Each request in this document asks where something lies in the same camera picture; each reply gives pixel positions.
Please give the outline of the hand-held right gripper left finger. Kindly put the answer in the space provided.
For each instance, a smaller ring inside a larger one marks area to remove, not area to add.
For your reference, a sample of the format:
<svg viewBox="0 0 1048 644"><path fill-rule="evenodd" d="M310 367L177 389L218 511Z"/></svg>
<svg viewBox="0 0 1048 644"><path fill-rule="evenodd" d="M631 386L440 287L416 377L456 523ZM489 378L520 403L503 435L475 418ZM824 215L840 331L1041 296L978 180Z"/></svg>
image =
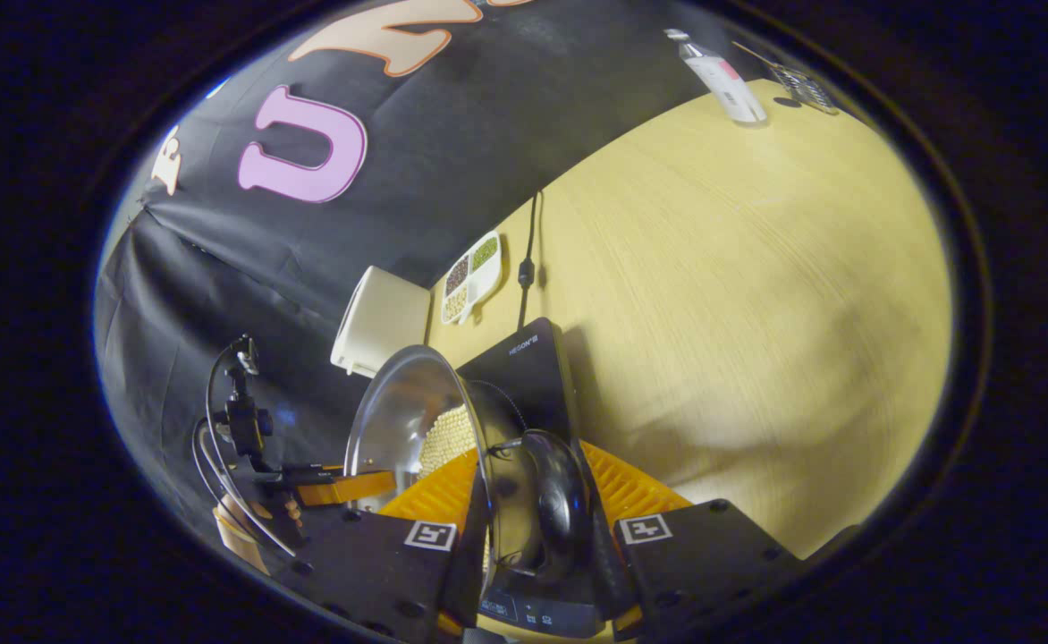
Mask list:
<svg viewBox="0 0 1048 644"><path fill-rule="evenodd" d="M320 511L288 589L392 639L458 640L478 623L484 584L482 485L470 449L376 513Z"/></svg>

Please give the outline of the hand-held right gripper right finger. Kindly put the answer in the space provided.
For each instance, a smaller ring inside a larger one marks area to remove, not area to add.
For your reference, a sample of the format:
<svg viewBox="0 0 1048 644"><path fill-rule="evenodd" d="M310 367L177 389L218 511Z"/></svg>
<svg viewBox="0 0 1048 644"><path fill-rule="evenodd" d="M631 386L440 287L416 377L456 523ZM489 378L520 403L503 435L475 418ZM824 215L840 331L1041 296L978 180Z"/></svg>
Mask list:
<svg viewBox="0 0 1048 644"><path fill-rule="evenodd" d="M793 582L807 560L728 499L691 503L633 464L581 444L618 572L615 640L651 640L735 620Z"/></svg>

